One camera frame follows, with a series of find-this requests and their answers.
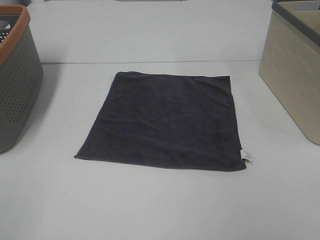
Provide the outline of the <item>dark grey towel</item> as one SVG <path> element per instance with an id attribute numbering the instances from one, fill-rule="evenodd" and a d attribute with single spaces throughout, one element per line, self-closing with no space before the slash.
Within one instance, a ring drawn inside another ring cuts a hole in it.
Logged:
<path id="1" fill-rule="evenodd" d="M 118 72 L 77 159 L 244 170 L 229 76 Z"/>

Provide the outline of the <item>beige basket with grey rim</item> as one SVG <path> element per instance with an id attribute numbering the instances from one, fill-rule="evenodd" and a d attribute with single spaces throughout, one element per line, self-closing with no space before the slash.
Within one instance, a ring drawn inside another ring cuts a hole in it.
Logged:
<path id="1" fill-rule="evenodd" d="M 275 0 L 259 75 L 312 143 L 320 143 L 320 2 Z"/>

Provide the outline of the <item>grey perforated basket orange rim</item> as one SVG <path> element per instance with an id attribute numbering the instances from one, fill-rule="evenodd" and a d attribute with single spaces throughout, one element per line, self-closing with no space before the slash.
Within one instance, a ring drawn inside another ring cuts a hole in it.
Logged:
<path id="1" fill-rule="evenodd" d="M 0 19 L 0 151 L 20 137 L 37 100 L 44 75 L 24 5 L 2 4 Z"/>

